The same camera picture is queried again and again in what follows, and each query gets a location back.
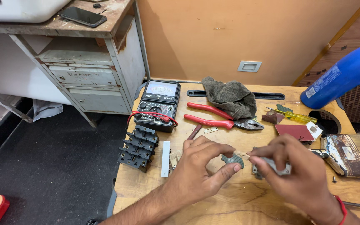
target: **blue bottle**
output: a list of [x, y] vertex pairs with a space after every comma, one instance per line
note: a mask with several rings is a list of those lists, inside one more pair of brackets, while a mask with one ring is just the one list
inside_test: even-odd
[[301, 101], [320, 109], [360, 84], [360, 48], [346, 55], [301, 94]]

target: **wall switch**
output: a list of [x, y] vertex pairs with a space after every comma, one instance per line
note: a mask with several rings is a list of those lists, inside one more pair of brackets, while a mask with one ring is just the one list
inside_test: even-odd
[[241, 61], [237, 71], [241, 72], [257, 72], [262, 62]]

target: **white sink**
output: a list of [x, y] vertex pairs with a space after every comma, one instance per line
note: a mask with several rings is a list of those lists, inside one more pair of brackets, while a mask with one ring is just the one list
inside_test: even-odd
[[0, 22], [41, 23], [71, 0], [0, 0]]

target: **hand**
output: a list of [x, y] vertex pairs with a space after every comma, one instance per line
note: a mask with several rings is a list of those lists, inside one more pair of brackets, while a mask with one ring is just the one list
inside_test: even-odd
[[[286, 201], [300, 207], [318, 224], [339, 224], [343, 219], [340, 204], [327, 188], [324, 161], [291, 135], [281, 135], [247, 153], [258, 170]], [[276, 168], [291, 164], [291, 175], [278, 176], [260, 157], [273, 158]]]
[[215, 195], [222, 185], [241, 169], [239, 163], [222, 166], [213, 176], [209, 176], [206, 165], [214, 157], [223, 154], [232, 157], [236, 149], [219, 144], [204, 136], [195, 140], [186, 140], [183, 144], [183, 155], [176, 169], [163, 185], [168, 190], [174, 204], [179, 207], [194, 204]]

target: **pliers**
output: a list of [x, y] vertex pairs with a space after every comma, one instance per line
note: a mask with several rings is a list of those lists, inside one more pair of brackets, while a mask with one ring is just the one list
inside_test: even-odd
[[191, 121], [203, 124], [203, 125], [220, 126], [220, 127], [225, 127], [228, 130], [230, 130], [234, 126], [240, 128], [240, 129], [249, 130], [249, 131], [263, 130], [263, 128], [265, 128], [262, 124], [258, 123], [257, 121], [254, 121], [252, 119], [234, 120], [234, 118], [231, 117], [230, 115], [228, 115], [227, 113], [223, 112], [222, 110], [220, 110], [218, 108], [215, 108], [215, 107], [212, 107], [209, 105], [201, 105], [201, 104], [195, 104], [195, 103], [190, 102], [190, 103], [187, 103], [187, 106], [190, 108], [194, 108], [194, 109], [209, 111], [209, 112], [219, 115], [225, 119], [228, 119], [228, 120], [220, 120], [220, 121], [205, 120], [205, 119], [198, 118], [196, 116], [184, 114], [185, 119], [191, 120]]

